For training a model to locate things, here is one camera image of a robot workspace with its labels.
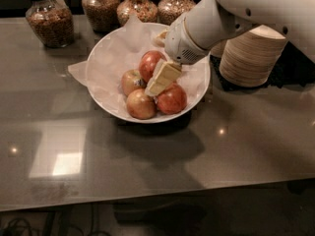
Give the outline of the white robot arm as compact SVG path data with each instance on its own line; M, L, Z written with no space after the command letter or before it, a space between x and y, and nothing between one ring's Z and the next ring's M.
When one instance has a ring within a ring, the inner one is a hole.
M157 96L181 75L184 65L207 56L222 40L267 26L315 61L315 0L201 0L165 31L167 62L158 62L146 95Z

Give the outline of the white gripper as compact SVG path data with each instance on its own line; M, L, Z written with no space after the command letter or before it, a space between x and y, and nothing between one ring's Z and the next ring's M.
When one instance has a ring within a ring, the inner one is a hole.
M209 14L184 13L153 38L153 45L164 47L175 62L162 59L157 62L145 89L145 94L151 97L162 93L181 76L181 64L192 65L208 55L211 47Z

